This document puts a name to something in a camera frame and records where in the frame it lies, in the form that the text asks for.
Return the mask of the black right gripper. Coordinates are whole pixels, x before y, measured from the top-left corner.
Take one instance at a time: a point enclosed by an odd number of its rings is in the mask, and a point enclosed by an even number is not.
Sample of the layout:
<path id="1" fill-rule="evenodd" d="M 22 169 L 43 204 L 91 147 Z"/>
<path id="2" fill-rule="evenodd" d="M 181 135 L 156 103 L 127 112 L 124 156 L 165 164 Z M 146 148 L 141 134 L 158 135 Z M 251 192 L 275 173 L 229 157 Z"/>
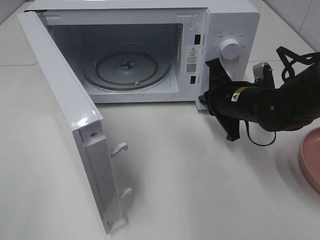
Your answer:
<path id="1" fill-rule="evenodd" d="M 250 120 L 250 83 L 231 81 L 219 58 L 208 60 L 209 89 L 202 95 L 202 104 L 226 132 L 228 141 L 240 138 L 240 120 Z"/>

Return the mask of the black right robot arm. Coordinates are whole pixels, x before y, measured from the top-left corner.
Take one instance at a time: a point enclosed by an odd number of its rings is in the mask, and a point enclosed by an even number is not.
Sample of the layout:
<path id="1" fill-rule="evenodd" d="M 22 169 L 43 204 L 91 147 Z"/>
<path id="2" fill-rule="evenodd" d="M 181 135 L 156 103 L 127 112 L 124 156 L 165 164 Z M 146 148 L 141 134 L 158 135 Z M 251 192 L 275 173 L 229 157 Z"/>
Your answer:
<path id="1" fill-rule="evenodd" d="M 255 82 L 232 81 L 218 58 L 209 67 L 209 88 L 201 96 L 226 132 L 229 141 L 240 138 L 240 121 L 257 123 L 265 131 L 296 131 L 320 116 L 320 64 L 311 64 L 275 88 L 271 66 L 259 64 Z"/>

